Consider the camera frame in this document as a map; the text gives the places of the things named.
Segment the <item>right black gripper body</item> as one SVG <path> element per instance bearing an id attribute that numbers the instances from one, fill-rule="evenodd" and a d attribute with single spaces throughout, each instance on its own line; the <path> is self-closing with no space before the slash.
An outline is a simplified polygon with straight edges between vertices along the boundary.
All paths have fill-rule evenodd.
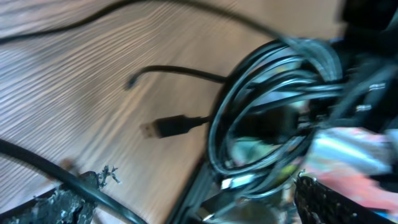
<path id="1" fill-rule="evenodd" d="M 397 127 L 397 0 L 349 0 L 343 38 L 332 46 L 343 69 L 323 128 Z"/>

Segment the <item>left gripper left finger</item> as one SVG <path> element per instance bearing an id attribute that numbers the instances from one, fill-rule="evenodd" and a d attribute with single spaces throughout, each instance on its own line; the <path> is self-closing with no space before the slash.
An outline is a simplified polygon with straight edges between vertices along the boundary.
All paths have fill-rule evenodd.
<path id="1" fill-rule="evenodd" d="M 59 185 L 32 200 L 1 213 L 1 223 L 91 223 L 98 204 Z"/>

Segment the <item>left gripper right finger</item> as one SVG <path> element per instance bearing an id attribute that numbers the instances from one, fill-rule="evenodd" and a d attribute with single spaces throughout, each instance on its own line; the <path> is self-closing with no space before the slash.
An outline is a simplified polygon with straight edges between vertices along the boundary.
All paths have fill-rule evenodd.
<path id="1" fill-rule="evenodd" d="M 295 180 L 294 204 L 303 224 L 394 224 L 303 174 Z"/>

